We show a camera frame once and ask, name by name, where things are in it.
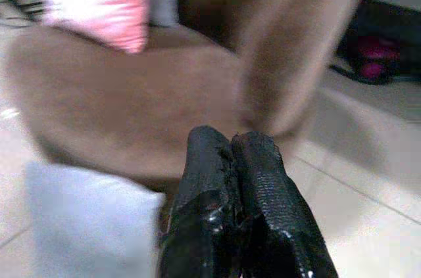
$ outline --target magenta object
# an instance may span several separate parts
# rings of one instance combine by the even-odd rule
[[[377,62],[370,62],[363,64],[360,68],[361,76],[368,79],[378,78],[382,73],[385,72],[385,66]]]
[[[399,58],[399,44],[378,36],[359,37],[357,49],[360,55],[366,59],[396,60]]]

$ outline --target white pillow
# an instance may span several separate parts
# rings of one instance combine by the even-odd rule
[[[30,164],[26,184],[40,277],[155,277],[164,195],[61,165]]]

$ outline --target tile floor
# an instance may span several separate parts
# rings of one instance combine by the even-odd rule
[[[33,277],[22,169],[39,159],[7,98],[0,26],[0,277]],[[327,72],[314,131],[287,172],[308,200],[340,277],[421,272],[421,87],[371,87]]]

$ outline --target pink pillow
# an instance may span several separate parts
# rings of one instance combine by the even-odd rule
[[[43,22],[137,53],[147,42],[148,12],[149,0],[47,0]]]

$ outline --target brown furniture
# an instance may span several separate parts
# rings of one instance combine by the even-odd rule
[[[180,0],[182,25],[151,28],[138,55],[34,26],[11,49],[11,88],[51,160],[164,189],[194,126],[260,130],[291,153],[356,2]]]

